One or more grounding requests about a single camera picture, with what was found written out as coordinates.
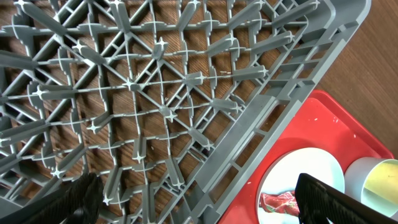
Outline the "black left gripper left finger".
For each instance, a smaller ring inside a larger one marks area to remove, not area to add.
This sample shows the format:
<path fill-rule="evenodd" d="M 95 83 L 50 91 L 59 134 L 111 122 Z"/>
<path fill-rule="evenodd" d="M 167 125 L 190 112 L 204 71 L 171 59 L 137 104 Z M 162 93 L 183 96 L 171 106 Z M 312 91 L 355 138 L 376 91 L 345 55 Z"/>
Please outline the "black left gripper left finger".
<path fill-rule="evenodd" d="M 103 204 L 104 185 L 94 173 L 1 218 L 8 224 L 96 223 Z"/>

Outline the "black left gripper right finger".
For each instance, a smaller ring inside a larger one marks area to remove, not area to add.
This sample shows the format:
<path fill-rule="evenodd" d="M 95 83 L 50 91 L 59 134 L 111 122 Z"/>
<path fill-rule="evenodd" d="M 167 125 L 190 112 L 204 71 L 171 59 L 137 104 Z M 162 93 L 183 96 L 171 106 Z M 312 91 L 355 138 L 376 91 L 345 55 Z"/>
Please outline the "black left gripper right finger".
<path fill-rule="evenodd" d="M 397 224 L 306 173 L 298 177 L 295 198 L 303 224 Z"/>

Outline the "red snack wrapper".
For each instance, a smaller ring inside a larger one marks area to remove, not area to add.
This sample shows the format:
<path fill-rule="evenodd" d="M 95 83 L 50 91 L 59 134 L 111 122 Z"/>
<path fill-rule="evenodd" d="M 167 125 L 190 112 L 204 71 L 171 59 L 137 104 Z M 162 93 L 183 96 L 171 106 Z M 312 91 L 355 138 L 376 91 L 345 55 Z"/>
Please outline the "red snack wrapper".
<path fill-rule="evenodd" d="M 294 217 L 299 216 L 299 206 L 295 198 L 295 191 L 287 191 L 279 195 L 261 193 L 259 206 L 267 213 L 282 213 Z"/>

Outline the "small light blue bowl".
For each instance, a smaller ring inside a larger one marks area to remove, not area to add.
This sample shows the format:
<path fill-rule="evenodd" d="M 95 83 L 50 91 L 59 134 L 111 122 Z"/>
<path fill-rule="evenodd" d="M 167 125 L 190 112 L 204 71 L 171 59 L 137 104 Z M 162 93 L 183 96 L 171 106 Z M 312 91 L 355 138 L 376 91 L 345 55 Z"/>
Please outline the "small light blue bowl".
<path fill-rule="evenodd" d="M 383 162 L 389 159 L 380 159 L 375 157 L 362 157 L 356 161 L 354 161 L 345 172 L 345 194 L 350 196 L 351 198 L 361 202 L 363 205 L 373 209 L 369 206 L 363 199 L 364 195 L 364 183 L 367 179 L 367 176 L 371 172 L 371 170 L 380 162 Z M 387 216 L 389 218 L 397 219 L 397 211 L 391 215 Z"/>

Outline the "yellow plastic cup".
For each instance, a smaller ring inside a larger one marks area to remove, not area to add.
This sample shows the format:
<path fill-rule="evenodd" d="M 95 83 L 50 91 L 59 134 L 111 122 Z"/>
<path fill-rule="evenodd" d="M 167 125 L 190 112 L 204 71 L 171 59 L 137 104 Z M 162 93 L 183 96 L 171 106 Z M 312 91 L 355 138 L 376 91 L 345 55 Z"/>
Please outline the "yellow plastic cup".
<path fill-rule="evenodd" d="M 364 201 L 391 216 L 397 211 L 397 160 L 378 163 L 364 183 Z"/>

